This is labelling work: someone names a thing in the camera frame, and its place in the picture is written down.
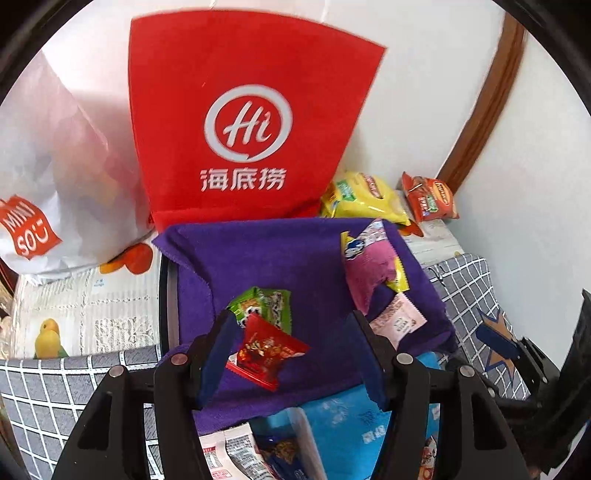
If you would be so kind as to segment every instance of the red bag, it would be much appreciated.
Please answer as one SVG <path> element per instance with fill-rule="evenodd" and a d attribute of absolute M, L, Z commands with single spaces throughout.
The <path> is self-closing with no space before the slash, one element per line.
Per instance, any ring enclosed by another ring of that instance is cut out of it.
<path fill-rule="evenodd" d="M 129 96 L 158 230 L 317 215 L 383 53 L 263 12 L 134 19 Z"/>

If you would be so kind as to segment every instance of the purple towel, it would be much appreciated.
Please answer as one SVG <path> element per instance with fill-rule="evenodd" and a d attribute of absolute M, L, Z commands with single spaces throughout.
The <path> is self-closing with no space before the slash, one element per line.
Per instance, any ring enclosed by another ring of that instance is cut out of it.
<path fill-rule="evenodd" d="M 179 265 L 178 315 L 181 343 L 207 333 L 214 317 L 247 288 L 291 291 L 292 335 L 310 345 L 303 357 L 289 359 L 271 393 L 226 370 L 217 393 L 196 413 L 200 434 L 241 420 L 267 416 L 286 407 L 326 397 L 361 382 L 353 355 L 342 345 L 340 325 L 355 307 L 345 281 L 340 233 L 357 236 L 370 219 L 279 219 L 186 224 L 169 227 L 154 240 Z M 427 324 L 407 335 L 400 351 L 451 353 L 457 349 L 445 306 L 397 227 L 384 222 L 404 265 L 408 298 Z M 393 298 L 378 287 L 368 314 L 375 318 Z M 240 339 L 236 339 L 235 349 Z"/>

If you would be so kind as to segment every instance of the yellow bird print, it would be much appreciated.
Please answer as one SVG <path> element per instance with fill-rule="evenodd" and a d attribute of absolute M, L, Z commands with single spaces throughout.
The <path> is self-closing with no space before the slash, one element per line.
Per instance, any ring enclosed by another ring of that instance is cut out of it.
<path fill-rule="evenodd" d="M 39 328 L 39 335 L 35 340 L 36 360 L 47 358 L 64 358 L 68 354 L 61 346 L 60 327 L 54 319 L 43 321 Z"/>

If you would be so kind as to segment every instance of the green candy wrapper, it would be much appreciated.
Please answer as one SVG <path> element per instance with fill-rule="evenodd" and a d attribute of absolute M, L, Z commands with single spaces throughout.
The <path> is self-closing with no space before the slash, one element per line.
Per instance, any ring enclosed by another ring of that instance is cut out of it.
<path fill-rule="evenodd" d="M 289 290 L 251 287 L 232 300 L 228 309 L 236 315 L 240 327 L 244 328 L 246 318 L 256 313 L 271 325 L 291 335 L 291 309 Z"/>

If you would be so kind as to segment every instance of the gray checkered blanket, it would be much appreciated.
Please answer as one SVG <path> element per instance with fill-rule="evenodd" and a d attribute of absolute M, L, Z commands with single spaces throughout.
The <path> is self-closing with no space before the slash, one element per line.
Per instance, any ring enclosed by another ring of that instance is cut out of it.
<path fill-rule="evenodd" d="M 495 297 L 486 259 L 473 254 L 462 254 L 427 267 L 424 271 L 444 301 L 447 316 L 456 328 L 460 355 L 483 373 L 491 349 L 475 334 L 476 328 L 482 323 L 478 309 L 495 316 L 501 308 Z M 507 328 L 513 332 L 509 322 Z M 505 365 L 496 367 L 485 375 L 499 388 L 503 397 L 523 400 L 529 395 L 517 370 L 513 382 Z"/>
<path fill-rule="evenodd" d="M 486 260 L 464 254 L 428 267 L 425 272 L 446 304 L 461 353 L 482 372 L 489 349 L 475 336 L 480 323 L 476 309 L 487 314 L 499 309 Z M 160 358 L 159 346 L 152 346 L 84 357 L 1 363 L 0 392 L 32 479 L 51 479 L 80 412 L 110 367 L 121 364 L 129 370 L 151 368 Z M 486 375 L 504 396 L 524 398 L 528 394 L 518 373 L 512 385 L 506 368 L 497 367 Z M 144 423 L 150 475 L 153 480 L 163 480 L 151 405 L 144 406 Z"/>

